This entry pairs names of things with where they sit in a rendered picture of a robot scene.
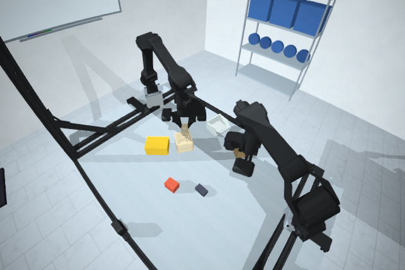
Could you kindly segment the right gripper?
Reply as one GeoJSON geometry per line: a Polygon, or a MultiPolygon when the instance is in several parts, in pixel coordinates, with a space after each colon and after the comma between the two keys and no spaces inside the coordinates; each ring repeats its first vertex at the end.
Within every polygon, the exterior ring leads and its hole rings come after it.
{"type": "Polygon", "coordinates": [[[246,155],[245,159],[240,157],[236,158],[232,171],[240,175],[251,177],[255,167],[255,164],[251,162],[252,156],[258,155],[258,149],[261,147],[261,142],[258,143],[251,142],[248,139],[246,139],[245,134],[242,142],[244,143],[242,151],[246,155]]]}

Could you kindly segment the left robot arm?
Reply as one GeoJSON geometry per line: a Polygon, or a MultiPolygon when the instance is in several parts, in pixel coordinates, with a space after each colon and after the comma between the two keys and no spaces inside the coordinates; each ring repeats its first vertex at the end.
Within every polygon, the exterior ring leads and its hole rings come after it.
{"type": "Polygon", "coordinates": [[[142,53],[144,69],[141,71],[141,83],[147,87],[147,94],[158,92],[155,81],[157,72],[153,69],[153,52],[168,74],[170,87],[176,94],[174,103],[186,107],[194,116],[200,115],[206,105],[194,96],[197,91],[196,84],[185,68],[179,66],[158,34],[148,32],[136,37],[137,47],[142,53]],[[190,88],[187,88],[191,85],[190,88]]]}

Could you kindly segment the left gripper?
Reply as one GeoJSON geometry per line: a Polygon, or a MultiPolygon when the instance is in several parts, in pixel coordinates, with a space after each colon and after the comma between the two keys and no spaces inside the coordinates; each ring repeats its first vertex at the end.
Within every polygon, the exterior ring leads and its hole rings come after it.
{"type": "Polygon", "coordinates": [[[206,109],[198,115],[194,116],[186,107],[177,104],[177,111],[172,112],[171,108],[163,108],[161,114],[162,121],[170,121],[172,116],[172,122],[176,123],[180,128],[182,127],[180,117],[189,117],[188,128],[191,124],[196,122],[196,117],[198,121],[206,121],[206,109]]]}

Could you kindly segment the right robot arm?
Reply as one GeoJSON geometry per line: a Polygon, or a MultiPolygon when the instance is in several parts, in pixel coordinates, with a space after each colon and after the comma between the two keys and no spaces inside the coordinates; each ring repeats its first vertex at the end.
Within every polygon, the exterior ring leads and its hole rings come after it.
{"type": "Polygon", "coordinates": [[[262,103],[256,101],[249,105],[247,101],[239,100],[233,112],[236,124],[246,130],[244,133],[227,132],[223,145],[225,149],[233,151],[239,148],[238,151],[242,152],[244,134],[251,142],[261,142],[284,180],[284,199],[293,213],[291,225],[296,230],[295,234],[305,242],[325,231],[325,221],[340,212],[340,201],[330,182],[314,173],[307,160],[297,155],[274,129],[262,103]],[[292,201],[291,183],[308,173],[318,178],[321,185],[292,201]]]}

